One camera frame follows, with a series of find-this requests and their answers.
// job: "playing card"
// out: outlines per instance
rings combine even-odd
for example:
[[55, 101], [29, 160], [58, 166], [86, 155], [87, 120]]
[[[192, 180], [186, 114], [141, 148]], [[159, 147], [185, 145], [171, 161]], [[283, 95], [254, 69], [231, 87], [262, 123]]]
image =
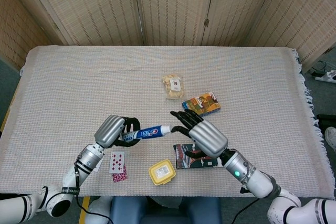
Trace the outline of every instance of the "playing card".
[[114, 173], [112, 174], [113, 177], [113, 182], [119, 182], [122, 180], [127, 179], [127, 173], [126, 173], [126, 167], [123, 167], [123, 172], [122, 173]]
[[110, 173], [123, 173], [125, 152], [112, 152], [110, 161]]

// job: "toothpaste tube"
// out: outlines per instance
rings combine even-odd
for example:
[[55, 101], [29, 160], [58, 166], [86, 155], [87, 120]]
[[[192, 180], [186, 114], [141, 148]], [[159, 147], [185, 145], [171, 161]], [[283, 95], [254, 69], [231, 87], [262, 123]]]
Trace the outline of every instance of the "toothpaste tube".
[[125, 142], [132, 141], [133, 139], [148, 139], [156, 138], [161, 136], [166, 136], [168, 133], [171, 133], [171, 126], [155, 126], [139, 131], [126, 132], [122, 133], [122, 140]]

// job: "yellow container lid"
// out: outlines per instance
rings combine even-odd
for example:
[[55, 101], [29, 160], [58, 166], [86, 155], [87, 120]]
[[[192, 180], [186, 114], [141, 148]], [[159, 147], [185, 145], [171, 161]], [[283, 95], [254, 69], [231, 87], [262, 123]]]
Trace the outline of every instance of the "yellow container lid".
[[148, 171], [156, 186], [168, 183], [176, 175], [176, 171], [169, 159], [158, 162], [149, 168]]

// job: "metal hinge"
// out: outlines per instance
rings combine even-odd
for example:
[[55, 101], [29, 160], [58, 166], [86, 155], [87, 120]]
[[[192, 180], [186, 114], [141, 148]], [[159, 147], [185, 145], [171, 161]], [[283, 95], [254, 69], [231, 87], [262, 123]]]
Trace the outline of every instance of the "metal hinge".
[[52, 24], [53, 24], [52, 26], [54, 27], [54, 29], [59, 30], [59, 28], [58, 28], [58, 26], [56, 25], [55, 22], [53, 22]]
[[206, 19], [204, 20], [204, 26], [207, 27], [208, 25], [209, 25], [209, 20], [206, 18]]

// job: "white tablecloth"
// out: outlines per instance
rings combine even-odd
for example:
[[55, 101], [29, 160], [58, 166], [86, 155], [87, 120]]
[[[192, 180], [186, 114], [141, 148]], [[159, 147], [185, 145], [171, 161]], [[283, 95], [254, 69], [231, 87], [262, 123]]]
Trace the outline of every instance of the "white tablecloth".
[[[61, 186], [78, 153], [110, 114], [142, 127], [179, 124], [161, 75], [183, 76], [186, 98], [213, 91], [222, 109], [206, 116], [260, 170], [297, 196], [333, 197], [334, 177], [314, 126], [295, 50], [243, 47], [76, 47], [33, 49], [0, 140], [0, 192]], [[223, 168], [179, 169], [155, 186], [148, 168], [170, 159], [182, 134], [124, 148], [128, 179], [114, 183], [109, 155], [81, 195], [241, 196]]]

